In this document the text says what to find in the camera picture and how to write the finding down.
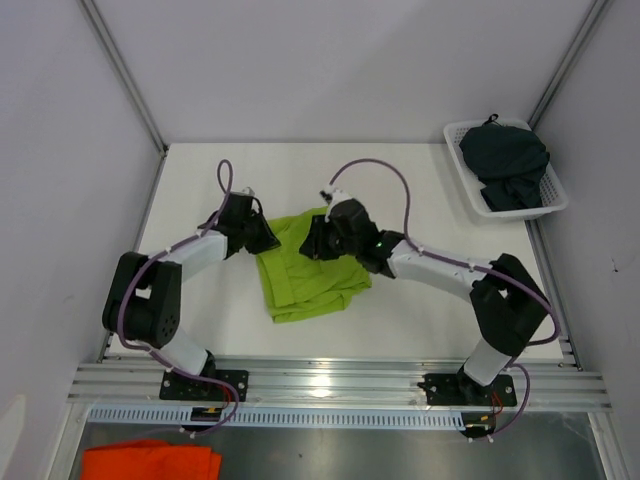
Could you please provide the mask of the lime green shorts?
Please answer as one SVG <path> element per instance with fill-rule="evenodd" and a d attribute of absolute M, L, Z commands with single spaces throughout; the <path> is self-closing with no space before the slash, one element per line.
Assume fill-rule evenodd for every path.
<path fill-rule="evenodd" d="M 343 311 L 372 287 L 369 272 L 354 258 L 312 260 L 299 253 L 314 217 L 324 208 L 271 219 L 280 246 L 256 256 L 266 309 L 275 324 L 298 322 Z"/>

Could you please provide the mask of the dark navy shorts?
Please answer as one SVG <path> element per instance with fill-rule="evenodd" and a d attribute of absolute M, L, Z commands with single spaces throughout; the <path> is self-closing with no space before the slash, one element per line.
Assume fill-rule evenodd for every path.
<path fill-rule="evenodd" d="M 540 208 L 550 153 L 535 133 L 498 118 L 492 114 L 467 131 L 459 143 L 464 163 L 483 184 L 480 194 L 491 211 Z"/>

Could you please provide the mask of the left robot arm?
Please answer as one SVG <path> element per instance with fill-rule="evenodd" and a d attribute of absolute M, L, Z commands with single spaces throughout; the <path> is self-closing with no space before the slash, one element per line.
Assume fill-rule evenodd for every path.
<path fill-rule="evenodd" d="M 192 398 L 207 399 L 217 387 L 216 361 L 181 328 L 182 285 L 241 250 L 257 255 L 279 246 L 254 192 L 228 193 L 194 235 L 154 255 L 127 252 L 120 257 L 103 327 L 126 348 L 154 355 L 182 373 L 182 388 Z"/>

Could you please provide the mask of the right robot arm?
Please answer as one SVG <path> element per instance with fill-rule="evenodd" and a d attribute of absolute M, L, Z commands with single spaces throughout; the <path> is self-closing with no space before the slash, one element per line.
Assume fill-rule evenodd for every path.
<path fill-rule="evenodd" d="M 494 380 L 550 315 L 544 293 L 516 257 L 477 263 L 429 251 L 405 233 L 379 229 L 352 198 L 312 216 L 299 253 L 316 261 L 350 256 L 372 274 L 426 284 L 469 302 L 481 338 L 461 367 L 456 389 L 472 404 L 491 394 Z"/>

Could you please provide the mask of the orange cloth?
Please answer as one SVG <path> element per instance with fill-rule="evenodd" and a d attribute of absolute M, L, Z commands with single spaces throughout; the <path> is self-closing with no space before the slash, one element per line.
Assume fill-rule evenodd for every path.
<path fill-rule="evenodd" d="M 209 447 L 143 439 L 87 449 L 81 479 L 218 479 L 222 456 Z"/>

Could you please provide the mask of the aluminium mounting rail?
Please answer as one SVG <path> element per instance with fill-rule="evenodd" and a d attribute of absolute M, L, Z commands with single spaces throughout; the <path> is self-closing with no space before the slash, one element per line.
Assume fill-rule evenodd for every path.
<path fill-rule="evenodd" d="M 220 369 L 249 374 L 246 403 L 282 408 L 421 408 L 426 396 L 417 384 L 427 373 L 453 373 L 459 361 L 354 360 L 220 356 Z M 612 402 L 597 372 L 575 366 L 529 364 L 512 368 L 517 396 L 529 412 L 609 412 Z M 70 403 L 157 404 L 164 368 L 148 357 L 108 356 L 82 363 L 74 375 Z"/>

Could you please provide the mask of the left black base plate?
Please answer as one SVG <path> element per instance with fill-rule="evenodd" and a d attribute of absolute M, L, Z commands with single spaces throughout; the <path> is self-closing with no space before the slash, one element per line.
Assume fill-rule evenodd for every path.
<path fill-rule="evenodd" d="M 240 402 L 246 400 L 249 387 L 249 372 L 247 370 L 217 370 L 216 379 L 225 382 L 238 393 Z M 233 394 L 223 392 L 223 387 L 211 382 L 203 382 L 179 375 L 175 372 L 165 372 L 159 390 L 159 398 L 164 401 L 203 401 L 222 402 L 232 401 Z"/>

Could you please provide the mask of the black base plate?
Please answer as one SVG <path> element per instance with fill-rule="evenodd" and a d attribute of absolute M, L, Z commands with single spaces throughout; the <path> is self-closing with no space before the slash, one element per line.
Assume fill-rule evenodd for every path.
<path fill-rule="evenodd" d="M 472 381 L 462 371 L 457 373 L 426 373 L 417 383 L 430 406 L 515 407 L 517 396 L 511 376 L 498 375 L 488 386 Z"/>
<path fill-rule="evenodd" d="M 247 370 L 217 370 L 216 379 L 225 382 L 238 393 L 240 402 L 246 400 L 249 387 L 249 372 Z M 179 375 L 175 372 L 165 372 L 159 390 L 159 398 L 164 401 L 203 401 L 222 402 L 232 401 L 233 394 L 223 392 L 223 387 L 211 382 L 203 382 Z"/>

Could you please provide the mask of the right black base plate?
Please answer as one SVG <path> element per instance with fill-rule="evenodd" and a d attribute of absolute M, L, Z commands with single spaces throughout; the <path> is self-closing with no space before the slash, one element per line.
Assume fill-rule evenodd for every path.
<path fill-rule="evenodd" d="M 457 373 L 426 373 L 417 383 L 430 406 L 515 407 L 517 396 L 511 376 L 498 375 L 488 386 L 472 381 L 462 371 Z"/>

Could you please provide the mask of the left aluminium corner post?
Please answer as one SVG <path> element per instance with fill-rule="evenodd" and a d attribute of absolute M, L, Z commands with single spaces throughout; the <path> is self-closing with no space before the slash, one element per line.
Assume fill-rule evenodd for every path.
<path fill-rule="evenodd" d="M 168 149 L 153 115 L 144 100 L 127 63 L 122 55 L 115 37 L 109 28 L 100 8 L 94 0 L 78 0 L 77 4 L 84 18 L 93 32 L 96 41 L 109 63 L 116 80 L 126 96 L 134 114 L 140 121 L 143 130 L 151 141 L 154 149 L 163 157 Z"/>

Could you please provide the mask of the aluminium corner post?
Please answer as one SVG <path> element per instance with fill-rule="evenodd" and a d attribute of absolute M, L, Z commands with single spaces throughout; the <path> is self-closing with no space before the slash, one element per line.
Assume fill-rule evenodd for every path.
<path fill-rule="evenodd" d="M 533 130 L 536 130 L 541 124 L 613 4 L 614 1 L 612 0 L 594 0 L 590 2 L 585 15 L 579 22 L 575 33 L 571 36 L 567 47 L 564 49 L 558 64 L 529 116 L 528 125 Z"/>
<path fill-rule="evenodd" d="M 122 55 L 115 37 L 109 28 L 100 8 L 94 0 L 78 0 L 77 4 L 84 18 L 93 32 L 96 41 L 109 63 L 116 80 L 126 96 L 134 114 L 140 121 L 143 130 L 151 141 L 154 149 L 163 157 L 168 149 L 153 115 L 144 100 L 127 63 Z"/>

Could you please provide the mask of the right aluminium corner post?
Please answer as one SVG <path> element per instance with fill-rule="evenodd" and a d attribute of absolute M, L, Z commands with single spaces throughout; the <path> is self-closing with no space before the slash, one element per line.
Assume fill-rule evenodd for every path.
<path fill-rule="evenodd" d="M 533 130 L 536 130 L 541 124 L 613 4 L 614 1 L 612 0 L 594 0 L 590 2 L 585 15 L 579 22 L 575 33 L 571 36 L 567 47 L 564 49 L 558 64 L 529 116 L 528 125 Z"/>

